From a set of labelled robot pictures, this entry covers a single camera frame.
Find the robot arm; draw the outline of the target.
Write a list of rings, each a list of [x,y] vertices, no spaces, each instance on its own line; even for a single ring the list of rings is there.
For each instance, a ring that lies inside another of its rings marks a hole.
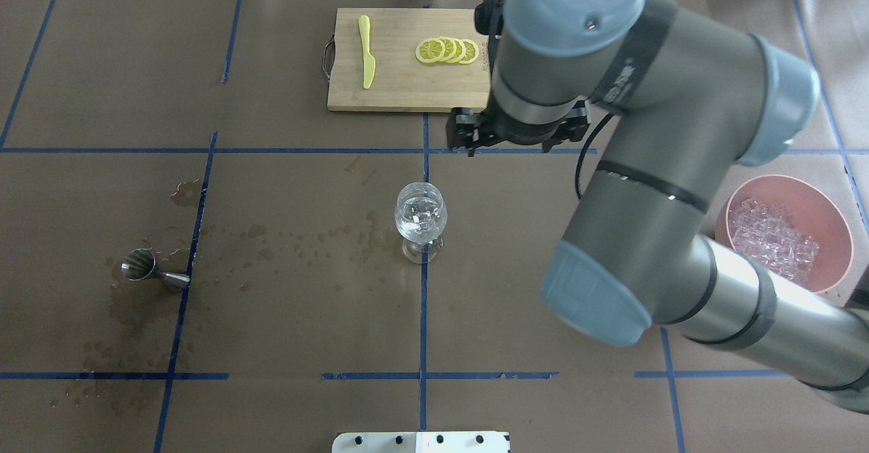
[[[867,413],[867,292],[835,306],[699,233],[732,165],[758,167],[812,118],[814,67],[673,0],[487,0],[487,106],[447,146],[551,149],[586,99],[620,118],[541,283],[547,308],[612,346],[654,324],[778,369]]]

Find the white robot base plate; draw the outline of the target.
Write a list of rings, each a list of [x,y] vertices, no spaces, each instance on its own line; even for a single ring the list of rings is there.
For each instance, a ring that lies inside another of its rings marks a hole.
[[[511,452],[500,431],[406,431],[341,433],[332,452]]]

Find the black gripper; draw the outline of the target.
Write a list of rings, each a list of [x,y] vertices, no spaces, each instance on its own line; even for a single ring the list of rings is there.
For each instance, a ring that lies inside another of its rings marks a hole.
[[[446,124],[448,149],[467,149],[470,157],[482,147],[499,143],[523,146],[540,145],[544,153],[562,143],[577,143],[589,130],[589,104],[579,100],[558,121],[543,124],[513,119],[494,105],[481,113],[468,107],[451,109]]]

